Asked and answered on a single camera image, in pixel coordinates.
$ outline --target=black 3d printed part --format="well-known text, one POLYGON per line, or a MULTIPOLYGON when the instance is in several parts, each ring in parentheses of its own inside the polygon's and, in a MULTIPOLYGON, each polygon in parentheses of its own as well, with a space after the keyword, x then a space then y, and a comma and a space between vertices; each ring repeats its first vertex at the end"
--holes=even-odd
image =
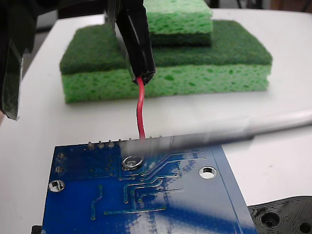
POLYGON ((312 196, 248 207, 258 234, 312 234, 312 196))

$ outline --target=scouring side of sponge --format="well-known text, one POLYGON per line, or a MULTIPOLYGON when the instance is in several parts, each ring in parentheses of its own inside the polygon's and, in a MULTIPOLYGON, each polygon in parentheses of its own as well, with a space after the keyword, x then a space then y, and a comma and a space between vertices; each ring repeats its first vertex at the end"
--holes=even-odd
POLYGON ((152 46, 210 45, 212 11, 204 0, 145 0, 152 46))

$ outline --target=green sponge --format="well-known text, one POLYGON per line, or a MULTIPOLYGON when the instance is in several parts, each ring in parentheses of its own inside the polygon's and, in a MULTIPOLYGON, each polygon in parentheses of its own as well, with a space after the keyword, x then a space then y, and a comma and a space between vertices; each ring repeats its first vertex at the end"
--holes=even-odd
MULTIPOLYGON (((153 48, 156 74, 146 97, 264 91, 272 57, 234 21, 214 21, 212 47, 153 48)), ((66 102, 137 98, 109 25, 79 29, 61 63, 66 102)))
POLYGON ((145 0, 152 46, 210 45, 212 11, 204 0, 145 0))

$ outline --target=black plastic part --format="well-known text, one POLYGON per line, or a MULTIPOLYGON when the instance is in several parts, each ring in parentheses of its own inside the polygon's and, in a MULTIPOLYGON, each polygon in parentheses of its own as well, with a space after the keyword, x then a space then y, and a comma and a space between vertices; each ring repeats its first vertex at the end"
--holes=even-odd
POLYGON ((147 84, 156 72, 143 0, 122 0, 116 24, 123 37, 132 71, 147 84))
POLYGON ((312 196, 248 207, 258 234, 312 234, 312 196))
POLYGON ((33 226, 31 229, 31 234, 41 234, 42 226, 33 226))

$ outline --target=blue circuit board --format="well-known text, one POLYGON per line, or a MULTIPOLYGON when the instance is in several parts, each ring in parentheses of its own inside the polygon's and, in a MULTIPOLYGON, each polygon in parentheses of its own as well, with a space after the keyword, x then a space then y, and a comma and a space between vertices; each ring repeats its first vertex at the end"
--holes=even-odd
POLYGON ((131 171, 120 142, 89 146, 55 148, 49 181, 64 189, 47 191, 43 234, 257 233, 221 146, 145 157, 131 171))

